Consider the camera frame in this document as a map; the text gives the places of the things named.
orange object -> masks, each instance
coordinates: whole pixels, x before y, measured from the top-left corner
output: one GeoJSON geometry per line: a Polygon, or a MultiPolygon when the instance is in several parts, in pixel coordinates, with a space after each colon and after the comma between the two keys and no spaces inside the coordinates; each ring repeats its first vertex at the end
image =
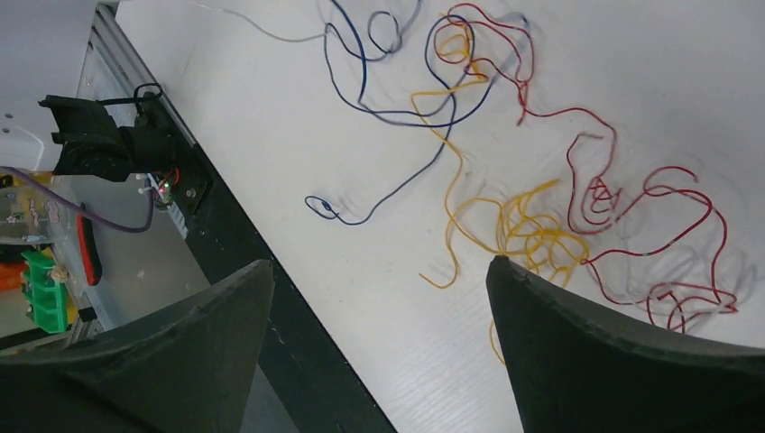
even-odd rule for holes
{"type": "Polygon", "coordinates": [[[26,263],[0,264],[0,291],[22,287],[22,272],[29,269],[26,263]]]}

clear plastic container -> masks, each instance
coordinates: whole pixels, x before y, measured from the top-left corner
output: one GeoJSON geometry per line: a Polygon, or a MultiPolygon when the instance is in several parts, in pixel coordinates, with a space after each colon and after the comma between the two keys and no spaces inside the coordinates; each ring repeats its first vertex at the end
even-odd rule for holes
{"type": "Polygon", "coordinates": [[[71,211],[37,189],[29,186],[0,189],[0,244],[62,241],[67,238],[72,221],[71,211]]]}

gray floor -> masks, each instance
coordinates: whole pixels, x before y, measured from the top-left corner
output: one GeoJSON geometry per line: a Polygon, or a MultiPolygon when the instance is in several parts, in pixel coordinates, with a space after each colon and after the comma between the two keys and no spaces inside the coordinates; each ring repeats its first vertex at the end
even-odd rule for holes
{"type": "Polygon", "coordinates": [[[244,409],[242,433],[263,431],[267,433],[298,433],[290,415],[281,405],[268,379],[258,367],[253,378],[253,388],[244,409]]]}

white wire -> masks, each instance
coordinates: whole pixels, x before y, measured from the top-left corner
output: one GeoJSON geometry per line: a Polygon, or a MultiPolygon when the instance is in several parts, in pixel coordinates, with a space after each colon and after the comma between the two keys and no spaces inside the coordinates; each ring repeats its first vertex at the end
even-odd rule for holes
{"type": "Polygon", "coordinates": [[[251,20],[245,14],[240,14],[237,11],[232,11],[231,9],[226,9],[224,7],[204,5],[204,4],[198,3],[196,0],[186,0],[186,1],[189,2],[189,3],[192,3],[194,5],[197,5],[197,6],[201,7],[201,8],[204,8],[204,9],[209,9],[211,11],[221,12],[223,14],[229,14],[229,15],[232,15],[232,16],[236,16],[236,17],[242,18],[243,20],[247,21],[250,25],[252,25],[252,27],[254,27],[255,30],[257,30],[258,32],[261,32],[262,34],[264,34],[264,35],[266,35],[266,36],[268,36],[270,38],[273,38],[273,39],[275,39],[277,41],[288,42],[288,43],[303,43],[303,42],[308,42],[308,41],[314,41],[316,39],[322,39],[325,36],[325,33],[322,32],[322,33],[314,34],[313,36],[308,36],[308,37],[305,37],[305,38],[298,38],[298,39],[282,38],[281,36],[278,36],[276,34],[273,34],[273,33],[269,32],[269,31],[263,29],[263,27],[258,25],[255,21],[251,20]]]}

red and black tool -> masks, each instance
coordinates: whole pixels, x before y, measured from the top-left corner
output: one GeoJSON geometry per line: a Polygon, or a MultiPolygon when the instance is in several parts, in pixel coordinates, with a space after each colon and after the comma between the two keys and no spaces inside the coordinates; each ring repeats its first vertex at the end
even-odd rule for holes
{"type": "Polygon", "coordinates": [[[88,277],[88,284],[97,285],[101,281],[104,269],[101,267],[101,259],[96,249],[96,238],[93,236],[93,221],[82,215],[77,215],[77,234],[79,237],[79,250],[82,254],[82,266],[88,277]]]}

